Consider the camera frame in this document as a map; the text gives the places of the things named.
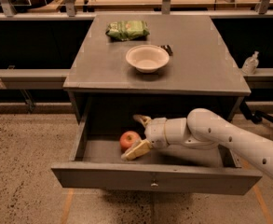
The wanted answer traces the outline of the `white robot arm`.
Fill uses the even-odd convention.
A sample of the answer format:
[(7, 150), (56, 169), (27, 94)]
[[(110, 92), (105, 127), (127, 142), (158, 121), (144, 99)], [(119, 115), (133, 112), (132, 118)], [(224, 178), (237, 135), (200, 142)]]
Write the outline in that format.
[(145, 138), (138, 138), (122, 154), (124, 161), (133, 161), (152, 148), (172, 145), (192, 149), (211, 149), (222, 145), (273, 179), (273, 141), (245, 131), (208, 109), (197, 108), (179, 119), (152, 119), (135, 115), (144, 126)]

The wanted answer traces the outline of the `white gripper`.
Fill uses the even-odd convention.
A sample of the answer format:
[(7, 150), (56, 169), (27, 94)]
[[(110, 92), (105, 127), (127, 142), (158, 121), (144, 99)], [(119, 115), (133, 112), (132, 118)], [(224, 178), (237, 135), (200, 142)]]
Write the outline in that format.
[(165, 135), (166, 118), (151, 119), (145, 115), (135, 114), (133, 119), (145, 127), (144, 135), (146, 139), (137, 140), (122, 155), (122, 161), (133, 161), (153, 148), (163, 148), (168, 146)]

